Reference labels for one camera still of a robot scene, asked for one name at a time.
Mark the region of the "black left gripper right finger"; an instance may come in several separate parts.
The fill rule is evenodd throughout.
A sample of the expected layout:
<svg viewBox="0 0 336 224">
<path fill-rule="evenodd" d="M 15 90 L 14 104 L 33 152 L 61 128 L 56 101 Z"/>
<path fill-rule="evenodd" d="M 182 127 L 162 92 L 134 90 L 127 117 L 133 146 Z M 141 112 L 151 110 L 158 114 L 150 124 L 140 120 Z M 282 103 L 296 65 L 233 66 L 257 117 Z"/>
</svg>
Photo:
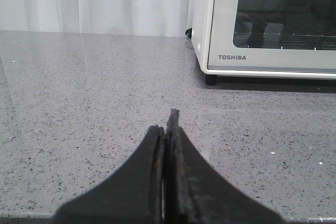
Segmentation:
<svg viewBox="0 0 336 224">
<path fill-rule="evenodd" d="M 201 156 L 172 109 L 164 157 L 165 223 L 284 223 L 226 181 Z"/>
</svg>

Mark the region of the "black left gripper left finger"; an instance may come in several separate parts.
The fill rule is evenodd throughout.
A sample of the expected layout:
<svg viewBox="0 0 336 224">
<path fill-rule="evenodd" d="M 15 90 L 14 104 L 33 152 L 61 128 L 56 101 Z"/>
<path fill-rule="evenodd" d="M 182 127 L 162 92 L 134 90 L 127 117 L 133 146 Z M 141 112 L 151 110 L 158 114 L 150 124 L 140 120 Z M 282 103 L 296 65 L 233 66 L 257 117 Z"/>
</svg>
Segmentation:
<svg viewBox="0 0 336 224">
<path fill-rule="evenodd" d="M 162 223 L 164 130 L 151 126 L 138 148 L 98 186 L 63 204 L 53 223 Z"/>
</svg>

